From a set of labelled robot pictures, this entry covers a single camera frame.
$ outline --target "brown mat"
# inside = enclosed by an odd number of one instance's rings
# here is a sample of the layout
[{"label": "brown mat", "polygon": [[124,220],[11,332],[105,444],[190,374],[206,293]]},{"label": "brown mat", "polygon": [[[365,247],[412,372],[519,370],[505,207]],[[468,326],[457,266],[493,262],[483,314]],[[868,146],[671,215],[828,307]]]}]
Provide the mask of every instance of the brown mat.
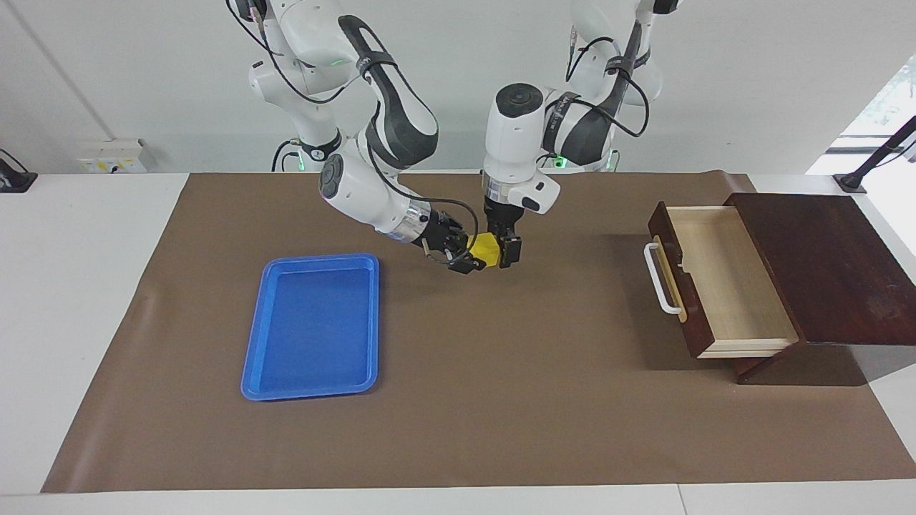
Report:
[{"label": "brown mat", "polygon": [[[868,387],[738,386],[660,311],[656,202],[719,204],[747,178],[559,181],[519,224],[522,262],[464,277],[335,212],[316,176],[191,176],[43,491],[916,477]],[[481,202],[477,177],[405,182]],[[376,386],[245,400],[262,268],[342,252],[382,263]]]}]

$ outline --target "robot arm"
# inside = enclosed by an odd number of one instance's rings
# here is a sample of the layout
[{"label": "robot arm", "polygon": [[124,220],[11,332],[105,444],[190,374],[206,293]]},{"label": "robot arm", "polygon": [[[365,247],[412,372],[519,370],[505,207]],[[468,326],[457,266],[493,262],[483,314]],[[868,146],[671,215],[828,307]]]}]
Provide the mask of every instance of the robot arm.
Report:
[{"label": "robot arm", "polygon": [[[521,82],[496,94],[486,128],[484,196],[487,227],[500,247],[500,268],[520,256],[515,222],[525,210],[547,213],[560,194],[560,185],[538,168],[539,155],[562,155],[587,170],[600,170],[609,158],[622,104],[645,103],[648,123],[648,103],[661,89],[660,72],[649,60],[650,28],[657,15],[677,6],[678,0],[611,0],[601,5],[574,0],[571,61],[577,29],[593,43],[576,61],[587,63],[583,73],[567,71],[567,82],[587,96]],[[638,132],[623,130],[638,137],[645,125]]]},{"label": "robot arm", "polygon": [[[270,0],[263,14],[268,46],[283,54],[272,60],[283,73],[258,63],[250,73],[252,87],[293,118],[303,162],[321,170],[322,197],[377,232],[422,247],[428,257],[443,253],[447,260],[440,262],[451,269],[483,268],[485,263],[467,252],[461,224],[398,184],[401,171],[435,151],[439,127],[375,32],[358,17],[344,15],[335,0]],[[344,140],[330,107],[304,97],[346,84],[353,67],[378,104],[366,127]]]}]

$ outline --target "white handle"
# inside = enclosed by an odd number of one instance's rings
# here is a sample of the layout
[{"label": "white handle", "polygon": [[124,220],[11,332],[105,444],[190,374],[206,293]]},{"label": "white handle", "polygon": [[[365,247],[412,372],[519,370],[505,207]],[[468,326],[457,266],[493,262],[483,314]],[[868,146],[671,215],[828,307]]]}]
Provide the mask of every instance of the white handle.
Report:
[{"label": "white handle", "polygon": [[659,248],[658,243],[650,243],[643,249],[642,254],[646,257],[646,266],[649,267],[649,275],[652,276],[652,284],[655,286],[655,294],[659,296],[659,306],[667,314],[681,314],[682,309],[668,304],[665,298],[665,291],[661,288],[661,279],[659,272],[655,269],[655,263],[652,261],[652,251]]}]

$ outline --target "plastic tray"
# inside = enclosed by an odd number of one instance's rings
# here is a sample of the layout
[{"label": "plastic tray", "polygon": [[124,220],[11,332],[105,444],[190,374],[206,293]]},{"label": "plastic tray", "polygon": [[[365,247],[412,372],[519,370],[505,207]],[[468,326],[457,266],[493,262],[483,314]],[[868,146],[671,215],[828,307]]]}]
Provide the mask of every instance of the plastic tray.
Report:
[{"label": "plastic tray", "polygon": [[250,400],[360,393],[378,374],[378,259],[288,257],[264,268],[242,373]]}]

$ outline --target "table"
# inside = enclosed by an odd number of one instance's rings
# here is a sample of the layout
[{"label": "table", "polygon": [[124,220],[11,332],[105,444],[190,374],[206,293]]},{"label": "table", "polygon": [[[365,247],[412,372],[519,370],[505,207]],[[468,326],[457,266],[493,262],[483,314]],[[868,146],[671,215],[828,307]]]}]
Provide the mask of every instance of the table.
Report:
[{"label": "table", "polygon": [[[826,177],[756,176],[761,192],[839,193]],[[916,480],[778,485],[613,486],[133,492],[39,496],[82,396],[187,180],[183,174],[49,175],[27,195],[0,197],[0,512],[379,513],[910,513]],[[910,277],[916,257],[867,197],[856,201]],[[61,345],[60,342],[73,342]],[[916,367],[872,389],[916,455]]]}]

